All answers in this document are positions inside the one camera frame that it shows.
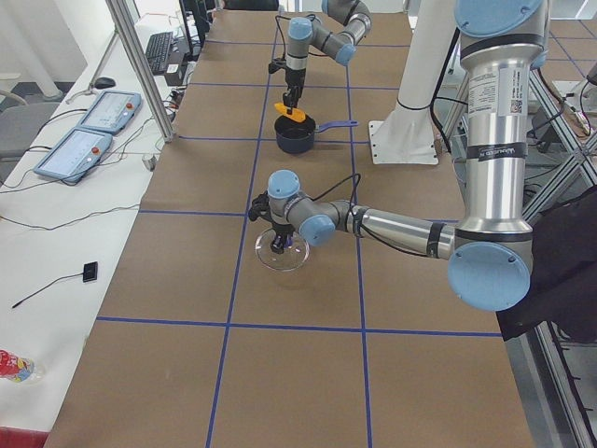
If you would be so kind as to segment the yellow toy corn cob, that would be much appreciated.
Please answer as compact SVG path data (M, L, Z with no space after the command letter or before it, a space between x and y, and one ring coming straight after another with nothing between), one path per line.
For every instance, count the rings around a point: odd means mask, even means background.
M274 108L281 116L298 123L304 122L307 118L307 114L303 110L297 107L287 106L282 102L275 103Z

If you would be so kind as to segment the glass pot lid blue knob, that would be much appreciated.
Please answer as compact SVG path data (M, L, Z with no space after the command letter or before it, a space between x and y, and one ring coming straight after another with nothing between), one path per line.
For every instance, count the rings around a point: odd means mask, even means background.
M292 235L293 244L284 247L282 238L282 252L273 253L271 242L275 237L273 229L263 231L256 239L255 251L259 261L267 268L278 272L291 272L300 268L310 255L309 244L296 232Z

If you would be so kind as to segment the dark blue saucepan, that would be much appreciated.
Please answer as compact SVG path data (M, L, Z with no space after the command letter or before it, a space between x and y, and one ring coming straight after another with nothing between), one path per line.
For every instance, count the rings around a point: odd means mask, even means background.
M288 117L280 116L274 122L276 143L278 148L287 154L301 154L313 148L314 137L317 133L333 128L352 128L359 124L356 120L335 120L317 124L313 118L307 116L302 122L296 122Z

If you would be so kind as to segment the black keyboard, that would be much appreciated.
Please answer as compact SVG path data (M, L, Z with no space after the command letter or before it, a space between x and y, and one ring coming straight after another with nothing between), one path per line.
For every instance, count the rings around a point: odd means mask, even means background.
M145 55L153 75L161 75L166 72L173 42L172 32L156 33L149 37Z

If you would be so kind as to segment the small metal cup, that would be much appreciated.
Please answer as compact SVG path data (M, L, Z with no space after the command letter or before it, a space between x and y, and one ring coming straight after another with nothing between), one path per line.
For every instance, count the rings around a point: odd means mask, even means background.
M142 162L149 172L153 172L156 167L157 158L154 154L145 154L142 158Z

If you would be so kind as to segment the upper blue teach pendant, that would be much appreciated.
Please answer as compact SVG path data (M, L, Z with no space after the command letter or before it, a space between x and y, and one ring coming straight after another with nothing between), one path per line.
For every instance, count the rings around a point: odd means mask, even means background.
M137 92L101 92L79 121L78 127L117 135L127 127L142 104Z

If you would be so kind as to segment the blue teach pendant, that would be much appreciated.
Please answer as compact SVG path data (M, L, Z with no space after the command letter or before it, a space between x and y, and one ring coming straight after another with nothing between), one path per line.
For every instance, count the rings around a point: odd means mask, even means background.
M112 142L108 133L75 127L35 166L34 173L75 185L101 161Z
M78 127L117 135L127 127L142 104L137 92L101 92L79 121Z

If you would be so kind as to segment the black computer mouse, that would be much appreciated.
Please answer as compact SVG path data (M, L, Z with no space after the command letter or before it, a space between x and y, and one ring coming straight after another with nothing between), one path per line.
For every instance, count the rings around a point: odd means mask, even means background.
M115 86L116 81L112 77L97 77L93 83L93 87L97 90L111 89Z

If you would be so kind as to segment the lower blue teach pendant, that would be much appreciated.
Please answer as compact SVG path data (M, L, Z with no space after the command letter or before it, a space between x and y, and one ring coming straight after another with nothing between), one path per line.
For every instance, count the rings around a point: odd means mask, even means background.
M101 161L112 142L108 133L75 127L35 166L34 173L75 185Z

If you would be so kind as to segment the black cloth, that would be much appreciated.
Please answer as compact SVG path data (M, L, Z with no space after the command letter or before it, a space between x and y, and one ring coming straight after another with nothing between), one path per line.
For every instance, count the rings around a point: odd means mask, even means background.
M502 338L552 322L575 342L596 341L596 188L558 203L534 226L531 287L496 314Z

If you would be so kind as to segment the plastic drink bottle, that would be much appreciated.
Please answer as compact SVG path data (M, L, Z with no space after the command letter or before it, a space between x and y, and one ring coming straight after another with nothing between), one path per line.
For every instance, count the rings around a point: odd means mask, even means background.
M1 350L1 378L16 384L39 382L45 375L42 364L30 358L20 357L7 350Z

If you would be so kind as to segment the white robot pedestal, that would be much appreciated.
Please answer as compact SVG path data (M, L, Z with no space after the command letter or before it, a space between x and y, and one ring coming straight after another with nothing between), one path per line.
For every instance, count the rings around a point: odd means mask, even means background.
M369 124L375 164L438 163L431 120L431 103L442 67L450 57L456 31L454 0L420 4L396 107L383 121Z

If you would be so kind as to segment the aluminium frame post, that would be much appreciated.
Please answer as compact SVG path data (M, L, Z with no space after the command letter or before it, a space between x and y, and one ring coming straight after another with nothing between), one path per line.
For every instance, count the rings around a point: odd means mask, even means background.
M174 138L174 128L166 113L158 86L149 68L145 52L136 33L132 15L123 0L106 0L105 2L132 69L141 84L152 117L158 124L163 141L170 143Z

